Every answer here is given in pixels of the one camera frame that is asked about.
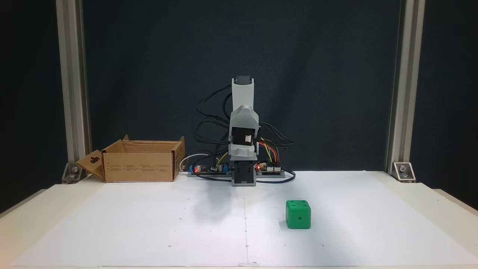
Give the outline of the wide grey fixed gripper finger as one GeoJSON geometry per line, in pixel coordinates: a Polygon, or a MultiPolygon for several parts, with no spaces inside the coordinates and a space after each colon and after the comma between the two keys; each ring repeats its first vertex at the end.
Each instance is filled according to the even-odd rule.
{"type": "Polygon", "coordinates": [[[229,154],[236,157],[253,157],[257,155],[255,145],[229,145],[229,154]]]}

